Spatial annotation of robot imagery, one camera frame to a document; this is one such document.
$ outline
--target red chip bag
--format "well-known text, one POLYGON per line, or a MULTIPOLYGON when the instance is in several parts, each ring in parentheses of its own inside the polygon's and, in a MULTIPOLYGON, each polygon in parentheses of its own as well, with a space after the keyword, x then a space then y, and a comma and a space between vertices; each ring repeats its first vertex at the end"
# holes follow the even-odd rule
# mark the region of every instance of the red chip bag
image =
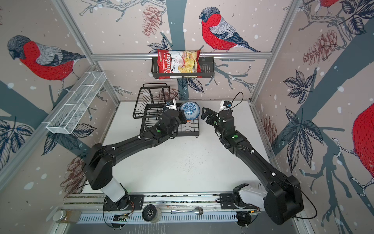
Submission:
MULTIPOLYGON (((201 72, 197 62, 200 56, 198 51, 166 51, 158 50, 157 63, 159 73, 192 73, 201 72)), ((186 78, 196 78, 197 76, 185 76, 186 78)), ((161 76, 159 79, 182 78, 181 76, 161 76)))

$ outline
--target black dish rack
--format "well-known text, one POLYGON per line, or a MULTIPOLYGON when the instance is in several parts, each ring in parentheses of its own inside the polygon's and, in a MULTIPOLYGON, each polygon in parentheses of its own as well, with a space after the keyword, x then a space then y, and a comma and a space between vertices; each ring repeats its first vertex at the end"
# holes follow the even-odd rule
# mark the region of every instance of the black dish rack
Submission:
POLYGON ((195 78, 212 78, 214 76, 214 60, 213 57, 200 57, 199 64, 201 72, 191 72, 191 73, 159 73, 159 65, 157 63, 157 58, 152 58, 152 74, 153 78, 159 79, 161 76, 178 76, 179 78, 193 78, 191 76, 196 76, 195 78))
MULTIPOLYGON (((170 94, 170 86, 166 83, 145 83, 140 88, 138 98, 135 104, 133 118, 142 119, 140 133, 150 128, 161 120, 162 112, 166 102, 173 98, 170 94)), ((182 136, 199 136, 199 118, 188 121, 186 124, 180 124, 178 135, 182 136)))

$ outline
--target bowl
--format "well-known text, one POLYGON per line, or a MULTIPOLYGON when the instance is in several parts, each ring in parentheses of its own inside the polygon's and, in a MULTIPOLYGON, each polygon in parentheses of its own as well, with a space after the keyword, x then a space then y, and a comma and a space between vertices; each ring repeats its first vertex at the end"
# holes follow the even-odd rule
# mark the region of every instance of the bowl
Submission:
POLYGON ((184 102, 179 109, 184 110, 187 121, 197 119, 200 114, 199 105, 191 101, 184 102))

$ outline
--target red bird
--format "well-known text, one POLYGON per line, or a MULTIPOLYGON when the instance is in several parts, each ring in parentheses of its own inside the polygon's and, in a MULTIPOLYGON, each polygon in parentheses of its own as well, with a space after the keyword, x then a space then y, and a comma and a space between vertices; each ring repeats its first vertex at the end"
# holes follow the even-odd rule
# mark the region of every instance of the red bird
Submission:
POLYGON ((359 195, 365 197, 365 189, 369 185, 374 184, 374 103, 357 116, 353 123, 352 134, 353 150, 343 149, 340 147, 337 139, 332 139, 338 143, 340 151, 344 150, 359 158, 363 166, 371 174, 371 180, 366 185, 360 184, 353 177, 351 178, 351 180, 354 180, 362 188, 363 193, 359 195))
POLYGON ((212 52, 216 49, 228 52, 229 49, 235 47, 244 47, 253 52, 259 52, 250 47, 248 42, 239 36, 236 29, 224 20, 218 8, 212 6, 205 8, 199 19, 202 20, 204 41, 213 48, 212 52))
POLYGON ((86 56, 71 53, 55 46, 45 46, 33 42, 25 36, 15 36, 8 41, 8 50, 12 59, 19 58, 30 70, 40 78, 62 81, 73 72, 74 64, 86 56))

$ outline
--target spoon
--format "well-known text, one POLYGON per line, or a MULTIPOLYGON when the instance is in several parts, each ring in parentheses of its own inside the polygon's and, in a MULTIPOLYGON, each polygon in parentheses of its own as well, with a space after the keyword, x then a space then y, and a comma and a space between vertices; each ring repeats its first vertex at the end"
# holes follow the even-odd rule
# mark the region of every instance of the spoon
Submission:
POLYGON ((171 210, 172 214, 183 213, 183 212, 193 212, 197 215, 202 215, 204 213, 204 210, 200 206, 196 207, 194 210, 171 210))

